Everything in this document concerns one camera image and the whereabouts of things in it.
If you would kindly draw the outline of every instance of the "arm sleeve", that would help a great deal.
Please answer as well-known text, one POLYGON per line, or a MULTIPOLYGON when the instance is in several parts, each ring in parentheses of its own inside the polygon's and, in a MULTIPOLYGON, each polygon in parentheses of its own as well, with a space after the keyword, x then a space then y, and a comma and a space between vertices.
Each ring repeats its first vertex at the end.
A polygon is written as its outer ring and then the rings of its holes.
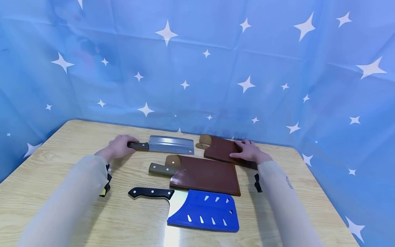
POLYGON ((17 247, 69 246, 79 219, 107 184, 106 165, 95 155, 78 161, 27 225, 17 247))
POLYGON ((260 184, 269 200, 284 247, 323 246, 303 204, 281 167, 275 161, 258 165, 260 184))

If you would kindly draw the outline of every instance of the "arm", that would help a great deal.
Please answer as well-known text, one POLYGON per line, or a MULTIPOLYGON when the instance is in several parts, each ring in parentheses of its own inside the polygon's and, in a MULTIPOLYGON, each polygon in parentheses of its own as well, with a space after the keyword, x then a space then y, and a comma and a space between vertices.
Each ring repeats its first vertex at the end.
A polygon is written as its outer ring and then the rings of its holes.
POLYGON ((127 147, 130 136, 117 136, 109 146, 79 160, 62 184, 25 228, 18 247, 66 247, 80 218, 95 203, 107 184, 106 165, 135 150, 127 147))
POLYGON ((284 247, 323 246, 318 234, 310 223, 303 204, 281 167, 270 155, 262 152, 254 142, 235 141, 243 151, 230 154, 233 158, 255 161, 262 190, 265 192, 276 220, 284 247))

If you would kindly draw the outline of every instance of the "hand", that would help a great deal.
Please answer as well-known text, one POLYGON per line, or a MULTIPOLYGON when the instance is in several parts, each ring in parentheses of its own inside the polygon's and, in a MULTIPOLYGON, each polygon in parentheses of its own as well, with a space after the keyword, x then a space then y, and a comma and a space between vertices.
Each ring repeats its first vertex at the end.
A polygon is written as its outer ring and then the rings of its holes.
POLYGON ((253 141, 235 140, 235 143, 243 150, 241 153, 231 153, 229 156, 232 158, 241 158, 243 160, 254 161, 258 165, 265 161, 273 160, 270 155, 262 152, 253 141))
POLYGON ((108 146, 98 151, 95 155, 105 158, 107 162, 110 162, 115 158, 122 158, 128 154, 136 152, 135 149, 128 147, 128 142, 139 142, 136 138, 129 135, 118 135, 114 140, 108 143, 108 146))

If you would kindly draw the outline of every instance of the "brown leather sheath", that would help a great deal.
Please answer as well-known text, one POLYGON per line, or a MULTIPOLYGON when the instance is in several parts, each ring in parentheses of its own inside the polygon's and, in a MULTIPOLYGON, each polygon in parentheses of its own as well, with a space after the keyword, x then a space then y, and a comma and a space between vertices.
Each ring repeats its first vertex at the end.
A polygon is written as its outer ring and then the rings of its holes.
POLYGON ((181 155, 169 155, 167 166, 178 167, 171 177, 170 186, 183 189, 240 196, 236 168, 232 163, 181 155))
POLYGON ((230 162, 238 166, 258 170, 258 165, 256 162, 229 157, 229 154, 231 153, 240 153, 242 151, 242 149, 234 141, 226 140, 218 136, 201 135, 199 142, 210 145, 209 147, 204 147, 203 145, 200 146, 199 143, 196 145, 198 148, 206 149, 204 151, 204 157, 206 158, 230 162))

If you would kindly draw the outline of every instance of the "knife handle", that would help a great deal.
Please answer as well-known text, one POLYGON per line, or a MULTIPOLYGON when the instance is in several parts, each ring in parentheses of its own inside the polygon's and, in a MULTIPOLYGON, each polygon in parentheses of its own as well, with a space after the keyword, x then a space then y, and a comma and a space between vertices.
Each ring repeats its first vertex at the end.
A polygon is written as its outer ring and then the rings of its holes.
POLYGON ((148 142, 128 142, 128 147, 133 148, 137 151, 149 151, 149 144, 148 142))
POLYGON ((133 198, 145 196, 151 198, 165 198, 170 200, 174 194, 174 190, 134 187, 129 191, 128 194, 133 198))
POLYGON ((172 177, 178 171, 177 168, 171 166, 163 166, 155 163, 151 163, 148 172, 153 174, 164 175, 166 177, 172 177))

